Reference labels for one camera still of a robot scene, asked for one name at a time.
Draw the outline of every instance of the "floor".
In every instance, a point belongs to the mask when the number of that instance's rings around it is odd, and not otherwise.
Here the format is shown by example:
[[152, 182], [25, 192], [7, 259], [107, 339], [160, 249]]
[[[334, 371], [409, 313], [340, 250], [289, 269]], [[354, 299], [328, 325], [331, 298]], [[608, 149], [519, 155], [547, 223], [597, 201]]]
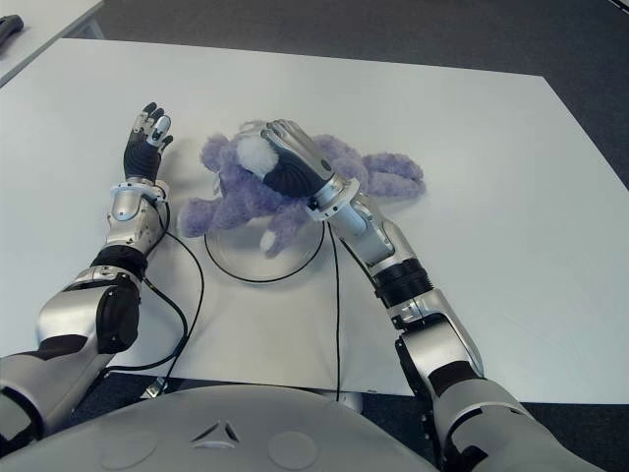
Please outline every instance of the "floor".
[[[629, 15], [606, 0], [105, 0], [97, 19], [108, 39], [541, 75], [629, 188]], [[69, 425], [136, 401], [150, 382], [110, 376]], [[627, 470], [629, 406], [526, 406], [577, 454]], [[432, 458], [422, 414], [413, 398], [365, 397], [366, 416]]]

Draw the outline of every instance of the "black object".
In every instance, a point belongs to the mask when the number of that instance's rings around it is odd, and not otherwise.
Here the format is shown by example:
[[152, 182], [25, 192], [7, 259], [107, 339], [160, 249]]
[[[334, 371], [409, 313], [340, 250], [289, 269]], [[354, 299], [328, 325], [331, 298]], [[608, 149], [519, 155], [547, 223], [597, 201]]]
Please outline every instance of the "black object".
[[429, 381], [436, 396], [441, 396], [454, 384], [471, 379], [479, 379], [479, 376], [472, 370], [470, 363], [465, 361], [451, 362], [429, 374]]
[[20, 355], [32, 356], [42, 361], [54, 359], [59, 356], [74, 354], [83, 349], [87, 338], [78, 334], [63, 334], [44, 339], [36, 351], [21, 352]]
[[391, 308], [433, 289], [426, 270], [417, 259], [407, 259], [373, 277], [375, 296]]
[[20, 32], [24, 27], [24, 22], [20, 15], [8, 15], [0, 18], [0, 46], [14, 32]]
[[157, 147], [146, 141], [129, 145], [125, 149], [125, 179], [138, 177], [155, 182], [160, 163], [161, 156]]
[[[313, 171], [299, 156], [293, 152], [276, 149], [278, 160], [273, 170], [268, 172], [262, 182], [275, 192], [288, 197], [312, 197], [329, 181], [324, 180]], [[326, 170], [329, 164], [321, 161]]]
[[134, 287], [111, 287], [103, 293], [96, 313], [98, 352], [122, 352], [138, 337], [140, 293]]
[[144, 272], [148, 266], [146, 256], [137, 249], [129, 246], [107, 246], [98, 253], [91, 263], [94, 266], [114, 266], [123, 268], [132, 273], [138, 280], [144, 278]]

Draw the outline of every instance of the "wire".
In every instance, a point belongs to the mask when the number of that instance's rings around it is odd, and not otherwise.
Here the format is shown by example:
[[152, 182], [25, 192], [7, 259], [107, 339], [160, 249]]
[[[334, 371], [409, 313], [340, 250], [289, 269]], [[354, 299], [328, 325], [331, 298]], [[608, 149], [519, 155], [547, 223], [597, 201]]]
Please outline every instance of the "wire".
[[184, 242], [181, 239], [179, 239], [177, 236], [175, 236], [168, 230], [165, 231], [165, 234], [167, 234], [172, 239], [177, 241], [181, 245], [181, 247], [184, 248], [195, 261], [195, 264], [197, 265], [197, 269], [199, 270], [199, 276], [200, 276], [200, 296], [199, 296], [199, 304], [197, 305], [197, 311], [195, 312], [195, 317], [193, 318], [193, 323], [190, 326], [190, 330], [188, 331], [188, 334], [185, 336], [185, 338], [182, 340], [181, 349], [178, 349], [178, 351], [175, 353], [174, 360], [172, 364], [170, 365], [170, 368], [168, 368], [168, 372], [166, 373], [164, 382], [159, 388], [159, 392], [157, 393], [157, 395], [161, 395], [164, 389], [166, 388], [166, 386], [168, 385], [168, 381], [170, 380], [170, 375], [172, 374], [173, 369], [175, 368], [175, 364], [177, 364], [177, 361], [179, 360], [181, 353], [184, 351], [184, 349], [186, 348], [186, 345], [188, 344], [188, 341], [190, 340], [190, 337], [193, 335], [193, 331], [195, 330], [195, 326], [197, 325], [197, 321], [199, 320], [200, 307], [203, 304], [203, 295], [205, 293], [205, 277], [203, 277], [203, 269], [200, 266], [200, 262], [197, 259], [197, 256], [195, 256], [195, 254], [190, 250], [190, 248], [186, 246]]
[[332, 241], [332, 251], [334, 253], [334, 271], [336, 272], [336, 401], [341, 397], [341, 283], [338, 270], [338, 254], [336, 252], [336, 242], [330, 223], [327, 223], [327, 231]]
[[179, 319], [181, 320], [181, 324], [182, 324], [182, 326], [184, 328], [184, 334], [183, 334], [182, 337], [186, 337], [188, 335], [188, 320], [186, 320], [186, 316], [184, 315], [184, 312], [181, 311], [181, 308], [179, 308], [179, 305], [177, 305], [175, 302], [173, 302], [170, 298], [168, 298], [166, 296], [166, 294], [164, 292], [162, 292], [155, 285], [153, 285], [153, 283], [150, 280], [148, 280], [148, 277], [144, 278], [144, 283], [159, 298], [161, 298], [164, 302], [166, 302], [168, 305], [170, 305], [170, 307], [177, 313], [177, 315], [179, 315]]
[[[147, 251], [146, 256], [148, 257], [148, 255], [151, 253], [151, 251], [153, 251], [153, 249], [155, 249], [155, 247], [157, 247], [157, 245], [161, 242], [162, 239], [164, 239], [164, 236], [166, 235], [166, 233], [168, 232], [168, 227], [170, 225], [170, 205], [168, 205], [168, 202], [164, 202], [164, 206], [166, 208], [166, 222], [164, 224], [164, 222], [161, 219], [161, 215], [158, 214], [159, 217], [159, 224], [162, 227], [163, 231], [161, 232], [161, 234], [159, 235], [159, 238], [157, 238], [157, 241], [155, 241], [155, 244], [153, 244], [150, 249]], [[181, 242], [180, 240], [178, 240], [178, 242], [183, 245], [186, 250], [188, 250], [188, 252], [190, 252], [190, 250], [186, 247], [186, 245]], [[170, 361], [173, 358], [176, 358], [177, 356], [179, 356], [181, 354], [181, 351], [184, 349], [186, 342], [187, 342], [187, 338], [188, 338], [188, 321], [186, 320], [186, 316], [184, 315], [184, 312], [181, 310], [181, 308], [179, 308], [179, 305], [177, 305], [175, 302], [173, 302], [165, 293], [163, 293], [161, 290], [159, 290], [149, 279], [148, 277], [144, 278], [144, 283], [146, 284], [146, 286], [152, 290], [159, 298], [161, 298], [164, 302], [166, 302], [174, 311], [175, 313], [177, 313], [177, 315], [179, 316], [179, 319], [182, 323], [182, 336], [179, 339], [179, 342], [177, 343], [177, 345], [175, 346], [175, 348], [173, 349], [173, 351], [167, 355], [166, 357], [160, 359], [159, 361], [155, 361], [152, 362], [150, 364], [143, 364], [140, 366], [109, 366], [106, 367], [105, 369], [102, 370], [101, 375], [104, 376], [112, 371], [121, 371], [121, 372], [137, 372], [137, 371], [145, 371], [148, 369], [153, 369], [155, 367], [161, 366], [165, 363], [167, 363], [168, 361]]]
[[162, 232], [159, 235], [159, 237], [157, 238], [157, 241], [155, 241], [155, 244], [153, 244], [150, 249], [148, 249], [148, 251], [145, 254], [145, 257], [148, 259], [148, 255], [150, 253], [152, 253], [153, 249], [155, 249], [157, 247], [157, 245], [159, 243], [161, 243], [161, 240], [164, 239], [164, 236], [166, 236], [166, 233], [168, 232], [168, 228], [170, 227], [170, 205], [168, 204], [168, 202], [164, 202], [164, 206], [166, 207], [166, 223], [164, 224], [161, 220], [161, 215], [159, 214], [159, 211], [157, 212], [157, 217], [159, 218], [159, 225], [162, 228]]
[[[209, 258], [212, 260], [212, 262], [224, 273], [226, 273], [227, 275], [229, 275], [230, 277], [233, 277], [237, 280], [241, 280], [243, 282], [249, 282], [249, 283], [268, 283], [268, 282], [276, 282], [279, 280], [284, 280], [292, 275], [295, 275], [297, 272], [303, 270], [304, 268], [306, 268], [306, 266], [308, 264], [311, 263], [311, 261], [316, 257], [316, 255], [319, 253], [321, 246], [323, 245], [323, 239], [325, 238], [325, 224], [326, 223], [322, 223], [321, 224], [321, 237], [318, 241], [318, 245], [316, 246], [316, 249], [314, 250], [314, 253], [310, 256], [310, 258], [299, 268], [296, 268], [295, 270], [293, 270], [292, 272], [286, 274], [286, 275], [282, 275], [281, 277], [276, 277], [276, 278], [269, 278], [267, 280], [253, 280], [250, 278], [245, 278], [245, 277], [241, 277], [240, 275], [236, 275], [235, 273], [230, 272], [229, 270], [227, 270], [225, 267], [223, 267], [221, 264], [218, 263], [218, 261], [216, 260], [216, 258], [212, 255], [212, 252], [209, 250], [209, 246], [207, 244], [207, 235], [203, 236], [203, 241], [205, 243], [205, 249], [207, 250], [207, 255], [209, 256]], [[336, 251], [336, 242], [334, 240], [334, 235], [332, 234], [332, 227], [330, 226], [330, 223], [327, 223], [327, 232], [330, 235], [330, 240], [332, 241], [332, 249], [334, 252], [334, 267], [336, 270], [336, 401], [339, 401], [340, 396], [341, 396], [341, 349], [340, 349], [340, 325], [341, 325], [341, 296], [340, 296], [340, 276], [339, 276], [339, 269], [338, 269], [338, 253]]]
[[177, 355], [177, 353], [181, 352], [181, 350], [183, 349], [184, 341], [186, 339], [186, 336], [188, 335], [188, 321], [186, 320], [184, 312], [182, 312], [181, 308], [179, 308], [179, 306], [175, 302], [173, 302], [170, 298], [168, 298], [165, 293], [163, 293], [161, 290], [155, 287], [155, 285], [153, 285], [150, 282], [150, 280], [148, 280], [147, 277], [144, 278], [144, 282], [146, 283], [146, 286], [148, 288], [150, 288], [153, 292], [155, 292], [155, 294], [159, 298], [161, 298], [164, 302], [170, 305], [172, 309], [175, 310], [177, 315], [179, 315], [179, 319], [181, 320], [181, 324], [182, 324], [183, 334], [181, 338], [179, 339], [179, 342], [173, 349], [173, 351], [166, 357], [160, 359], [159, 361], [155, 361], [150, 364], [143, 364], [141, 366], [109, 366], [103, 369], [103, 373], [102, 373], [103, 375], [108, 374], [111, 371], [121, 371], [121, 372], [146, 371], [148, 369], [152, 369], [154, 367], [158, 367], [163, 364], [166, 364], [168, 361], [174, 358]]
[[235, 278], [237, 280], [241, 280], [243, 282], [249, 282], [249, 283], [269, 283], [269, 282], [277, 282], [279, 280], [284, 280], [285, 278], [288, 278], [288, 277], [290, 277], [292, 275], [295, 275], [297, 272], [300, 272], [301, 270], [306, 268], [306, 266], [308, 264], [310, 264], [313, 261], [313, 259], [316, 257], [316, 255], [318, 254], [319, 250], [321, 249], [321, 246], [323, 245], [323, 239], [324, 238], [325, 238], [325, 223], [322, 223], [321, 224], [321, 237], [318, 240], [318, 245], [316, 246], [316, 249], [314, 250], [314, 253], [309, 257], [309, 259], [307, 261], [305, 261], [302, 266], [296, 268], [295, 270], [293, 270], [292, 272], [290, 272], [290, 273], [288, 273], [286, 275], [282, 275], [281, 277], [268, 278], [266, 280], [253, 280], [252, 278], [241, 277], [240, 275], [236, 275], [235, 273], [230, 272], [225, 267], [223, 267], [221, 264], [219, 264], [218, 261], [212, 255], [212, 252], [209, 250], [209, 246], [207, 245], [207, 235], [206, 234], [203, 235], [203, 242], [205, 243], [205, 249], [207, 250], [207, 255], [209, 256], [210, 259], [212, 259], [212, 262], [222, 272], [226, 273], [230, 277], [233, 277], [233, 278]]

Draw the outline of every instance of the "purple teddy bear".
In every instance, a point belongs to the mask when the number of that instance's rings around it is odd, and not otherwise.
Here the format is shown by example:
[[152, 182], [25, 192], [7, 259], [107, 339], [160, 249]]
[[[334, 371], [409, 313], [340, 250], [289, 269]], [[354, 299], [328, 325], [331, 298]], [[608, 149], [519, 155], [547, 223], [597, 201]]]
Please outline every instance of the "purple teddy bear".
[[[410, 199], [425, 189], [422, 169], [404, 154], [382, 152], [361, 157], [333, 136], [321, 135], [313, 140], [332, 169], [348, 179], [356, 178], [365, 193]], [[306, 202], [285, 197], [262, 183], [256, 160], [263, 162], [269, 150], [265, 140], [256, 141], [248, 135], [236, 135], [229, 141], [216, 134], [207, 140], [200, 160], [218, 173], [222, 198], [194, 198], [184, 205], [179, 212], [179, 227], [186, 237], [202, 236], [213, 229], [232, 229], [253, 218], [273, 215], [260, 248], [273, 257], [296, 241], [310, 218]]]

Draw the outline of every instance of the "teddy bear leg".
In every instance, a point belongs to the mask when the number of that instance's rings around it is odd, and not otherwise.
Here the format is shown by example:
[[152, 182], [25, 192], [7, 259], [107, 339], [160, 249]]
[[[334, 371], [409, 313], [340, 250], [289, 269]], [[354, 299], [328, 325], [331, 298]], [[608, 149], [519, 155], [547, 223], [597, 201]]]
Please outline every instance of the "teddy bear leg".
[[277, 256], [281, 251], [295, 243], [299, 230], [309, 218], [301, 202], [281, 207], [268, 224], [259, 241], [259, 247], [268, 257]]
[[221, 199], [189, 199], [177, 217], [177, 226], [187, 238], [196, 238], [207, 232], [212, 224]]

